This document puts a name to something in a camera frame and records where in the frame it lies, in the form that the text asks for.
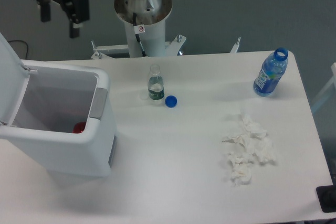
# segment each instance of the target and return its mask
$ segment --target white table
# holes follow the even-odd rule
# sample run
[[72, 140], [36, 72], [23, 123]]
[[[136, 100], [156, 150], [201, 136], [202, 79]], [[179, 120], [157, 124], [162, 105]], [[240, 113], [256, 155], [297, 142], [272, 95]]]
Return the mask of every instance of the white table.
[[[107, 178], [47, 172], [0, 140], [0, 223], [270, 223], [333, 218], [315, 188], [331, 185], [292, 53], [273, 96], [252, 90], [270, 52], [67, 63], [111, 77], [119, 135]], [[139, 97], [149, 67], [161, 67], [170, 109]], [[276, 166], [255, 165], [234, 187], [222, 137], [243, 107], [269, 132]]]

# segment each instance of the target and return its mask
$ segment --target red object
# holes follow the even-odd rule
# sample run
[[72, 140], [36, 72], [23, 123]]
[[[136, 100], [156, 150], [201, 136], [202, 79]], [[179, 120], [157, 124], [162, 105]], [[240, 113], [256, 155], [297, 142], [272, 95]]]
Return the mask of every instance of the red object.
[[73, 127], [73, 133], [82, 133], [85, 130], [85, 125], [86, 122], [80, 122], [80, 123], [76, 123], [75, 127]]

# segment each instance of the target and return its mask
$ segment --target warning sticker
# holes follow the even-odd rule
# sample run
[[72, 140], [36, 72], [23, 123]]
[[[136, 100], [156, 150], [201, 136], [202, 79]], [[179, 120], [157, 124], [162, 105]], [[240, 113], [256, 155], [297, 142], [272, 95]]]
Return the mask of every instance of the warning sticker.
[[144, 25], [134, 26], [134, 32], [135, 32], [135, 34], [144, 33], [145, 32], [145, 26]]

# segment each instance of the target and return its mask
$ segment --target bottle label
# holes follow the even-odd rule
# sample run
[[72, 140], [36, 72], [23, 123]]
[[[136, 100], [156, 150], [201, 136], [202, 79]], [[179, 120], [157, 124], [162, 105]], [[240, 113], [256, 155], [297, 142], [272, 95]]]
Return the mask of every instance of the bottle label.
[[160, 100], [160, 99], [162, 99], [164, 97], [163, 90], [161, 90], [161, 91], [153, 91], [153, 90], [148, 89], [148, 92], [149, 92], [149, 97], [152, 100]]
[[254, 82], [255, 88], [260, 93], [264, 94], [273, 92], [280, 78], [272, 78], [272, 77], [273, 77], [272, 73], [265, 73], [265, 71], [261, 69], [259, 76]]

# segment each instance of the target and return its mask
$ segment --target blue plastic bottle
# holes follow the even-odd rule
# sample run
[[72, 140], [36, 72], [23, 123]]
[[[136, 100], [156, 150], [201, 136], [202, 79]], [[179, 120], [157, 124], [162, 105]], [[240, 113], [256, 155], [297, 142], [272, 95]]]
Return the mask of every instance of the blue plastic bottle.
[[264, 61], [261, 71], [254, 81], [254, 91], [261, 97], [267, 97], [274, 91], [276, 85], [284, 75], [288, 63], [288, 51], [278, 48]]

